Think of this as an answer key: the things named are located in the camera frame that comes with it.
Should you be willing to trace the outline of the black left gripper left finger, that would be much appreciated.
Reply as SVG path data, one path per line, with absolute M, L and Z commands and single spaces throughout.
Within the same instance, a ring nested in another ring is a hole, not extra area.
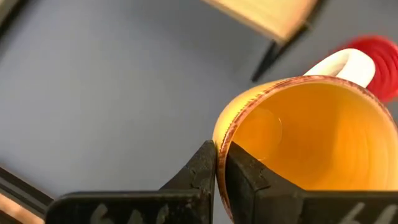
M 52 202 L 45 222 L 211 223 L 216 149 L 205 141 L 159 190 L 74 192 Z

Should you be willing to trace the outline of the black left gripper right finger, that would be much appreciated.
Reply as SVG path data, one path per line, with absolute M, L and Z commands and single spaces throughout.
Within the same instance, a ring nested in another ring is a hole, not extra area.
M 397 224 L 397 192 L 306 191 L 235 143 L 225 181 L 235 223 Z

